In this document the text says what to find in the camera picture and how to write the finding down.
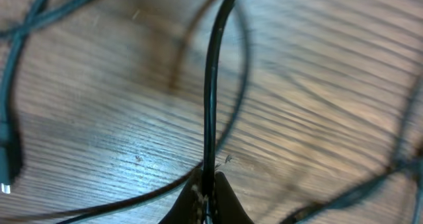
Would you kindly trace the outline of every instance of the plug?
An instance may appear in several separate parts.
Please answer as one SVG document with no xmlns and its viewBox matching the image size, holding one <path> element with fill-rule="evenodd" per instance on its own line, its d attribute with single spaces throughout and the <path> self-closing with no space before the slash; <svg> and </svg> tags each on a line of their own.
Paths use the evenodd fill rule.
<svg viewBox="0 0 423 224">
<path fill-rule="evenodd" d="M 22 147 L 16 126 L 12 122 L 0 122 L 0 184 L 3 193 L 10 194 L 22 167 Z"/>
</svg>

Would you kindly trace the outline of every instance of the wood grain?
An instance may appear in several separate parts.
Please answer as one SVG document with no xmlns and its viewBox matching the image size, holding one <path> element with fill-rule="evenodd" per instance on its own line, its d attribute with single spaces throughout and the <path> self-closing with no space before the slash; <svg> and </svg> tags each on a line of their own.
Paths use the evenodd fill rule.
<svg viewBox="0 0 423 224">
<path fill-rule="evenodd" d="M 0 0 L 0 26 L 32 0 Z M 65 0 L 51 0 L 52 7 Z M 132 198 L 202 158 L 205 54 L 218 3 L 98 0 L 32 34 L 16 104 L 26 168 L 1 195 L 1 223 Z M 423 0 L 240 0 L 254 41 L 241 117 L 217 158 L 255 223 L 277 223 L 386 164 L 423 50 Z M 218 128 L 235 99 L 241 34 L 231 17 L 221 51 Z M 9 45 L 2 42 L 1 65 Z M 421 134 L 421 106 L 409 149 Z M 225 163 L 231 155 L 233 159 Z M 311 223 L 407 223 L 414 187 L 402 176 L 361 205 Z M 157 223 L 178 192 L 88 223 Z"/>
</svg>

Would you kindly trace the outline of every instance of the usb connector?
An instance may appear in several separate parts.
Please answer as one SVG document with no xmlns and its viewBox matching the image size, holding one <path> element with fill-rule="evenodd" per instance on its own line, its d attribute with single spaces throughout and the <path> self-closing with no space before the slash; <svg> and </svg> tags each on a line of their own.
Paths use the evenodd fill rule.
<svg viewBox="0 0 423 224">
<path fill-rule="evenodd" d="M 10 122 L 0 123 L 0 183 L 1 191 L 10 194 L 11 186 L 23 167 L 19 133 Z"/>
</svg>

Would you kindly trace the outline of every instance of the wooden floor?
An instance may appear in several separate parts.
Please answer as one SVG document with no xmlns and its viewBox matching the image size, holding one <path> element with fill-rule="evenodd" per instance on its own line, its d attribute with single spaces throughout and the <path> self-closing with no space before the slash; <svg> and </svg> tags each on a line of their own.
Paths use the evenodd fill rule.
<svg viewBox="0 0 423 224">
<path fill-rule="evenodd" d="M 21 22 L 31 2 L 0 0 L 0 28 Z M 32 34 L 16 91 L 26 168 L 13 193 L 0 195 L 0 223 L 55 223 L 63 218 L 38 214 L 145 194 L 200 161 L 205 54 L 220 1 L 177 58 L 204 2 L 98 0 Z M 217 163 L 255 223 L 278 223 L 386 164 L 422 61 L 423 0 L 239 3 L 254 69 Z M 241 40 L 231 17 L 221 51 L 220 130 L 239 84 Z M 1 42 L 1 66 L 8 49 Z M 419 114 L 412 141 L 423 127 Z M 157 223 L 177 195 L 89 223 Z M 311 223 L 409 223 L 413 195 L 398 175 L 363 204 Z"/>
</svg>

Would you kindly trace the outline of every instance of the wooden table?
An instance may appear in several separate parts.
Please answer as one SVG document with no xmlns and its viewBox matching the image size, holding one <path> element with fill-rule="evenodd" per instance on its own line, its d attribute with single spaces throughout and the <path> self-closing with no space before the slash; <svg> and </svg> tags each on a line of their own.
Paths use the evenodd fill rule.
<svg viewBox="0 0 423 224">
<path fill-rule="evenodd" d="M 63 218 L 31 216 L 145 194 L 200 161 L 205 54 L 218 3 L 177 58 L 204 1 L 98 0 L 32 34 L 15 98 L 26 168 L 13 193 L 0 195 L 0 223 L 55 223 Z M 1 28 L 20 22 L 30 2 L 0 0 Z M 255 223 L 277 223 L 386 164 L 421 62 L 423 0 L 240 2 L 254 69 L 218 169 Z M 231 17 L 219 130 L 239 84 L 241 39 Z M 3 66 L 9 45 L 0 47 Z M 418 114 L 411 141 L 421 133 Z M 407 223 L 413 193 L 397 175 L 372 199 L 312 223 Z M 157 223 L 177 196 L 89 223 Z"/>
</svg>

